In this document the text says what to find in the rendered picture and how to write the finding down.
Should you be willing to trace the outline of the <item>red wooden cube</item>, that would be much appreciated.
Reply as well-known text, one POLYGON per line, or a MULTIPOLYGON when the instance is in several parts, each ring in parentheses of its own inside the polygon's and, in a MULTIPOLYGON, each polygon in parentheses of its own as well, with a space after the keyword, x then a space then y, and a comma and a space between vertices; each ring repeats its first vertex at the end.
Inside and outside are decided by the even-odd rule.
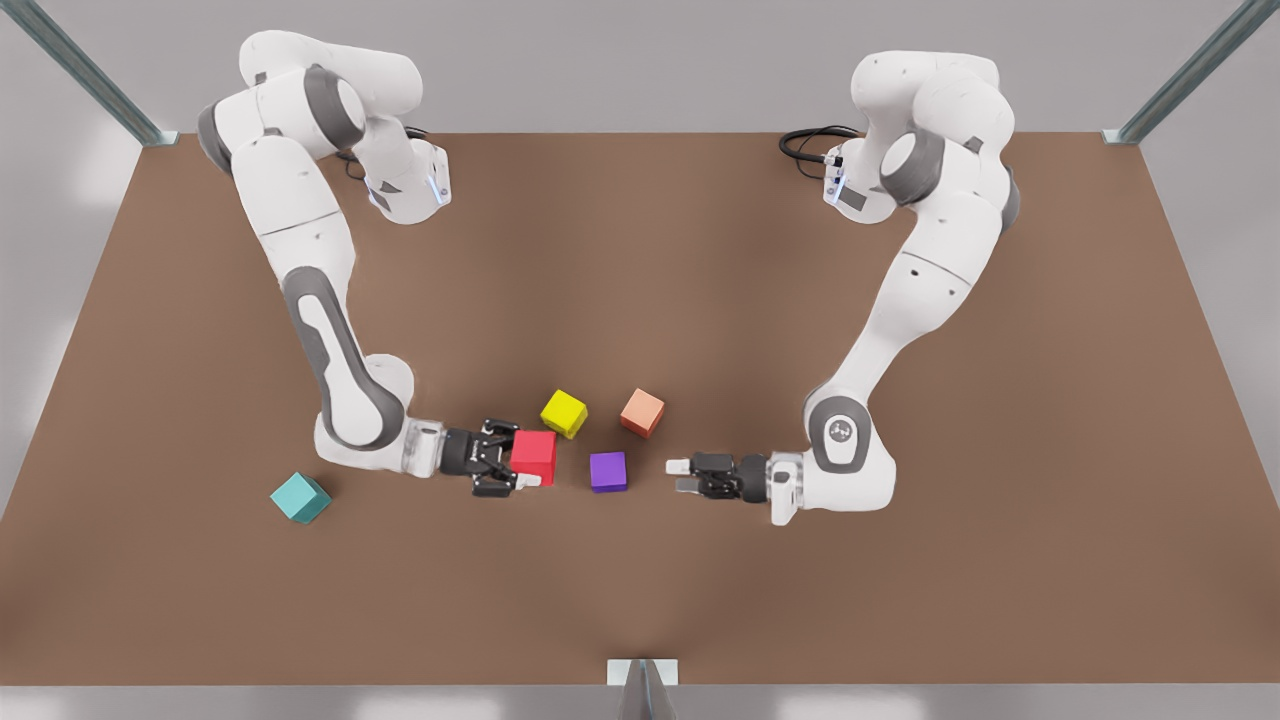
POLYGON ((509 469, 518 475, 540 479, 540 487, 554 484, 557 437, 553 430, 517 430, 509 452, 509 469))

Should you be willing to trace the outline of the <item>orange wooden cube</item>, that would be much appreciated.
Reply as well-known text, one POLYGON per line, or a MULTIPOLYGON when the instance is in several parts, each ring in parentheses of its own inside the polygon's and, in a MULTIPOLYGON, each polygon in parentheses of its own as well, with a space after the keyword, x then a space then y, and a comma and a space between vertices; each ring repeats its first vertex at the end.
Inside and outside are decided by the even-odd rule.
POLYGON ((623 428, 648 439, 659 424, 666 411, 666 402, 636 388, 620 414, 623 428))

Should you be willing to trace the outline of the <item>yellow wooden cube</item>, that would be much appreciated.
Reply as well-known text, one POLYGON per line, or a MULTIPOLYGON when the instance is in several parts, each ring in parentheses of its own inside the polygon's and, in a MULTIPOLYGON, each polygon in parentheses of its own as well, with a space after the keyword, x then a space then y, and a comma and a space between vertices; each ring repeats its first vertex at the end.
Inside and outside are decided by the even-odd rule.
POLYGON ((540 411, 541 421, 566 439, 576 437, 588 415, 586 404, 562 389, 557 389, 540 411))

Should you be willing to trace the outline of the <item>teal wooden cube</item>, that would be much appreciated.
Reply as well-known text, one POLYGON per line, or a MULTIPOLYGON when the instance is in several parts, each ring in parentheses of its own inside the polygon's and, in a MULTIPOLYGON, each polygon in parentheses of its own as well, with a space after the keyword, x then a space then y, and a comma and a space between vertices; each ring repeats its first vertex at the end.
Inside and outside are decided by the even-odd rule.
POLYGON ((310 524, 332 502, 332 496, 311 477, 294 471, 270 493, 270 500, 292 521, 310 524))

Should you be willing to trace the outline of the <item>silver frame post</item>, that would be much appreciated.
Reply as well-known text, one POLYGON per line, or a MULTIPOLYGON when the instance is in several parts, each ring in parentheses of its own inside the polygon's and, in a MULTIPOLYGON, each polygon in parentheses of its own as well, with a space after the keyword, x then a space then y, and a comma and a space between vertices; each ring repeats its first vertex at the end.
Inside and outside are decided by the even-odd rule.
POLYGON ((609 659, 607 685, 620 685, 617 720, 678 720, 668 687, 678 684, 676 659, 609 659))
POLYGON ((1129 120, 1119 128, 1101 131, 1103 142, 1139 145, 1276 12, 1280 12, 1280 0, 1242 0, 1129 120))
POLYGON ((177 143, 179 133, 160 129, 36 0, 0 0, 0 10, 142 146, 177 143))

